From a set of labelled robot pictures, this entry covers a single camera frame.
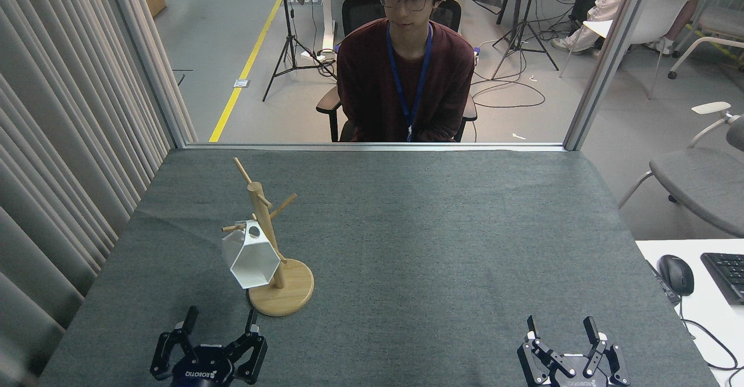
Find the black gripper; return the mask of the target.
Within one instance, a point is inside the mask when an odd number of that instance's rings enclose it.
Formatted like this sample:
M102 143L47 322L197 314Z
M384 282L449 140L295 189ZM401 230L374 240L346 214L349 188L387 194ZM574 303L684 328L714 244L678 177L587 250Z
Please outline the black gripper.
M191 306L184 321L171 332L162 332L151 361L154 379L173 376L170 386L229 386L234 379L253 385L257 382L268 344L256 324L258 312L249 309L244 334L227 347L199 345L193 347L189 335L193 331L199 310ZM173 348L180 345L184 356L170 370ZM251 350L249 360L235 367L235 363Z
M592 316L584 318L585 332L592 345L587 356L559 355L540 339L534 316L528 316L527 324L528 334L517 354L529 386L630 386L621 346L609 344ZM599 367L603 358L610 366L609 376Z

